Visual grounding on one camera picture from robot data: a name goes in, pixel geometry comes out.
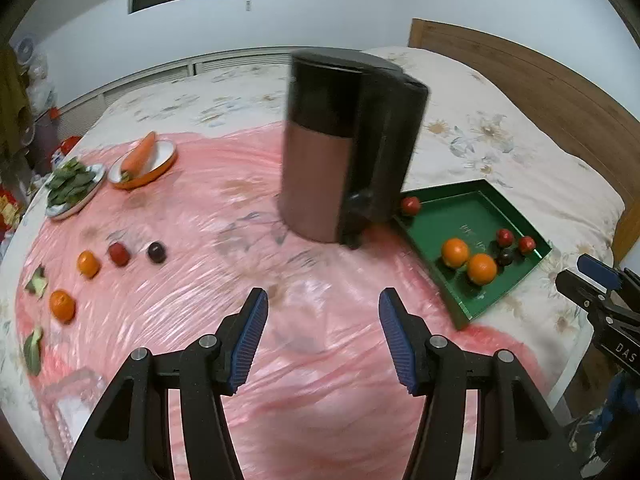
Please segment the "red fruit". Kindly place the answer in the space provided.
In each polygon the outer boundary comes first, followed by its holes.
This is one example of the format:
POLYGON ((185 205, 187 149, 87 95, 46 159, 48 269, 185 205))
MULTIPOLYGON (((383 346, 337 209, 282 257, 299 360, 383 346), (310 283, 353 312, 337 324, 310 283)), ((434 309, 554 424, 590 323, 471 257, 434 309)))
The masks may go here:
POLYGON ((416 196, 405 196, 400 202, 400 211, 404 216, 415 217, 421 210, 421 202, 416 196))
POLYGON ((500 247, 511 247, 514 243, 514 235, 508 229, 498 229, 496 233, 496 242, 500 247))
POLYGON ((522 255, 528 255, 536 249, 536 242, 531 236, 523 236, 518 241, 518 251, 522 255))
POLYGON ((107 252, 115 266, 126 266, 131 258, 129 250, 121 242, 112 243, 107 252))

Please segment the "dark plum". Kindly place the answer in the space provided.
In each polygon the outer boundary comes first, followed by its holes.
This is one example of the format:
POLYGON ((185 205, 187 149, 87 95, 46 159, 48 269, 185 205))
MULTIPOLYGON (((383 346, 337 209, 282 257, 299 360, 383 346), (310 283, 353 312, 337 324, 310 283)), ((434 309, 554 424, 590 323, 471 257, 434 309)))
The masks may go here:
POLYGON ((514 263, 515 252, 511 247, 503 247, 499 250, 496 255, 496 263, 500 268, 505 268, 506 266, 510 266, 514 263))
POLYGON ((149 244, 146 254, 152 263, 161 264, 167 258, 165 246, 161 242, 152 242, 149 244))

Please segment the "orange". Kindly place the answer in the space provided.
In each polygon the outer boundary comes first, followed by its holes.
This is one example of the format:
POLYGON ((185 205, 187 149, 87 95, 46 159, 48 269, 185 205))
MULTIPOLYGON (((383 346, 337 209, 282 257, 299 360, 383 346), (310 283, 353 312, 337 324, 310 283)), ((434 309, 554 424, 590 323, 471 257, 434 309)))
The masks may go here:
POLYGON ((477 286, 491 283, 498 274, 495 259, 488 254, 475 254, 466 263, 466 275, 477 286))
POLYGON ((73 321, 76 312, 76 301, 68 292, 57 289, 51 292, 49 298, 51 314, 62 324, 73 321))
POLYGON ((468 244, 457 237, 445 240, 440 248, 440 258, 450 269, 459 269, 465 265, 470 256, 468 244))

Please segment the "orange single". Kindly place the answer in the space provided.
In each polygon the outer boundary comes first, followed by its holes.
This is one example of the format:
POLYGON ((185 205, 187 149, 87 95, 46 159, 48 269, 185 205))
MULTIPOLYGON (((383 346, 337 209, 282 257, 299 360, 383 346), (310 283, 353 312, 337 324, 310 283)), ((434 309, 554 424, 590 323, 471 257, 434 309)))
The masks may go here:
POLYGON ((101 270, 101 261, 90 250, 84 250, 77 258, 77 269, 79 273, 88 280, 95 278, 101 270))

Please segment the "green shallow box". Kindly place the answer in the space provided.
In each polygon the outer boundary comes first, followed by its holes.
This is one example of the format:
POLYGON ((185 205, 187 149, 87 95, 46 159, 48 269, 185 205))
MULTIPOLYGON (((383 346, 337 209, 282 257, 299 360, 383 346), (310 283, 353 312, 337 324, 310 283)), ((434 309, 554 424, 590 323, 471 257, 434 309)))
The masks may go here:
POLYGON ((415 188, 402 193, 394 222, 438 286, 450 318, 459 330, 512 292, 551 252, 550 244, 524 214, 485 180, 415 188), (421 202, 421 210, 415 217, 404 216, 400 211, 400 202, 405 196, 416 196, 421 202), (513 233, 511 248, 515 259, 505 268, 497 264, 498 274, 488 285, 472 283, 466 275, 466 265, 450 269, 442 262, 440 248, 451 237, 461 238, 468 244, 470 257, 488 254, 495 259, 503 248, 496 242, 498 229, 513 233), (536 249, 528 255, 518 251, 518 241, 523 236, 531 236, 536 242, 536 249))

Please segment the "bok choy leaf lower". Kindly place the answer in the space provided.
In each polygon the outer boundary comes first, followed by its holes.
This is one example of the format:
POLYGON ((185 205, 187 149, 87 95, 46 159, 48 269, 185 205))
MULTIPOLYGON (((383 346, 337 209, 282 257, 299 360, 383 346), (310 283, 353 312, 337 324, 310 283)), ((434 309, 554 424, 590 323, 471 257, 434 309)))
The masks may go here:
POLYGON ((25 365, 29 375, 38 376, 41 370, 41 349, 40 341, 42 339, 43 330, 40 326, 36 326, 34 330, 27 336, 23 344, 23 356, 25 365))

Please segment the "wooden headboard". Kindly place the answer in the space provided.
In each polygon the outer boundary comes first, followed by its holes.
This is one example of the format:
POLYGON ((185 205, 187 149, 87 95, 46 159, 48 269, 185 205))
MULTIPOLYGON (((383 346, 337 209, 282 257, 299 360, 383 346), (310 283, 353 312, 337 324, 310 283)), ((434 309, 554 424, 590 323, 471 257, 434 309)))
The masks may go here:
POLYGON ((574 70, 487 32, 414 18, 408 46, 477 70, 563 150, 599 171, 625 203, 612 245, 615 261, 629 254, 639 237, 638 119, 574 70))

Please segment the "white blue-rimmed plate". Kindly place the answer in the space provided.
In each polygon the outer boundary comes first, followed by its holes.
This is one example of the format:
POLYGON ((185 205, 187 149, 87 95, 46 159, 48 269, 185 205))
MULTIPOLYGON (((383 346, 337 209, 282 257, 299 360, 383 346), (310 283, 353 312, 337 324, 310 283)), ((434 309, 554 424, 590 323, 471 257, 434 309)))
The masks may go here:
POLYGON ((105 177, 102 164, 85 165, 72 159, 59 166, 46 183, 46 216, 61 221, 77 214, 96 196, 105 177))

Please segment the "red yellow snack box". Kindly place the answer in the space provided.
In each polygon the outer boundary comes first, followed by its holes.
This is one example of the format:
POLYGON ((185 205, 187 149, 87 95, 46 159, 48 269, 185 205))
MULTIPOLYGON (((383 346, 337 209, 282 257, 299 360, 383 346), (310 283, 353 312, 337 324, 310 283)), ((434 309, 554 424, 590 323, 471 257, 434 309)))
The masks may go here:
POLYGON ((0 185, 0 240, 13 232, 21 221, 22 205, 12 193, 0 185))

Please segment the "pile of green leaves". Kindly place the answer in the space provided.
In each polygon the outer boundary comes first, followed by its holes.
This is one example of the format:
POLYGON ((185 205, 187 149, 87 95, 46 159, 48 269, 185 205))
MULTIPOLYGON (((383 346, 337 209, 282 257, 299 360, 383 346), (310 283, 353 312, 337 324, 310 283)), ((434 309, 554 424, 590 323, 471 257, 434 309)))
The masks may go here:
POLYGON ((75 205, 85 198, 96 184, 96 172, 76 157, 56 168, 48 182, 49 207, 75 205))

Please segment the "orange oval dish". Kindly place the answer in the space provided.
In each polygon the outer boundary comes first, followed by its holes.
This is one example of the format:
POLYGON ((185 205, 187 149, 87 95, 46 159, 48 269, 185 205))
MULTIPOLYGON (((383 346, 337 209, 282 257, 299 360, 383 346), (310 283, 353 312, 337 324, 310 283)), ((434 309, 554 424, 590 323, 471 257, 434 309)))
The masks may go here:
POLYGON ((122 173, 120 172, 120 166, 122 166, 125 158, 126 156, 122 155, 114 161, 114 164, 108 170, 107 181, 114 188, 129 191, 153 182, 168 171, 178 158, 177 145, 169 140, 157 140, 154 150, 137 174, 137 177, 126 182, 122 180, 122 173))

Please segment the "carrot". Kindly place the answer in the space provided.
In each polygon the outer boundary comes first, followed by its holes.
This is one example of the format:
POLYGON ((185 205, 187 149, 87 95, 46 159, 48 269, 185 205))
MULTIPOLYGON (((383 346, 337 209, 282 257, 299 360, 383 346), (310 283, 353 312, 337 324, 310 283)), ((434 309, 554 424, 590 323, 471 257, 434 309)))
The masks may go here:
POLYGON ((156 132, 149 132, 137 146, 126 156, 120 165, 120 180, 128 182, 137 177, 145 167, 156 142, 156 132))

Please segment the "black and copper kettle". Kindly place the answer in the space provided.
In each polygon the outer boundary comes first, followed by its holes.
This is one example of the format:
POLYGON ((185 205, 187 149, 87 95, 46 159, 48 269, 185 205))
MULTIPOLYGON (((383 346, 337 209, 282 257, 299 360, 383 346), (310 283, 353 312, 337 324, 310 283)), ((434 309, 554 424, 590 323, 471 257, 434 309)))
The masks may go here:
POLYGON ((393 62, 356 50, 291 55, 282 221, 297 235, 356 248, 395 212, 430 89, 393 62))

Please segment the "brown jacket on rack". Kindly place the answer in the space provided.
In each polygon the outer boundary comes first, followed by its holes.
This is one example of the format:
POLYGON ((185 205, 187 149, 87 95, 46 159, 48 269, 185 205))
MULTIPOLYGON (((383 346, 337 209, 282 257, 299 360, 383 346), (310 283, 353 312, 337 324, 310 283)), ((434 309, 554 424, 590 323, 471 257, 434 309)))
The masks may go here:
POLYGON ((0 55, 1 158, 11 160, 23 147, 23 136, 32 126, 29 99, 14 50, 2 44, 0 55))

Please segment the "small white fan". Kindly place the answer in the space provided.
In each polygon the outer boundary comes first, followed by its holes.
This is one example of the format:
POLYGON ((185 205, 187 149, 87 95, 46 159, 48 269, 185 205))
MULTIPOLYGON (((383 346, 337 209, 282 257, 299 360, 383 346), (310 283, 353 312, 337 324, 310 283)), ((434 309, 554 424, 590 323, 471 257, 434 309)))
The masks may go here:
POLYGON ((17 63, 21 66, 29 65, 37 53, 37 43, 32 36, 24 36, 17 40, 14 46, 17 63))

